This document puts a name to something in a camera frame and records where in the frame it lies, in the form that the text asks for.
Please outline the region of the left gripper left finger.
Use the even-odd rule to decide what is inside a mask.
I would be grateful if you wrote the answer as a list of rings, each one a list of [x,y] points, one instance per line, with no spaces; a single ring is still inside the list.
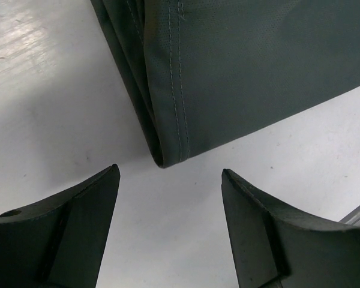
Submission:
[[[117,165],[0,215],[0,287],[95,287],[118,195]]]

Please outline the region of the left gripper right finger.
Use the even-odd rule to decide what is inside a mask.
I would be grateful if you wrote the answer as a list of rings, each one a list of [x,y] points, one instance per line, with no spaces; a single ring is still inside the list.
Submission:
[[[327,220],[222,172],[240,287],[360,287],[360,226]]]

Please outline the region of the dark green t-shirt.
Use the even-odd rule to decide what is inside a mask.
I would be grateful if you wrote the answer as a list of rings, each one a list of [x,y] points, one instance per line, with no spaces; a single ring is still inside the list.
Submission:
[[[360,1],[93,1],[167,168],[360,86]]]

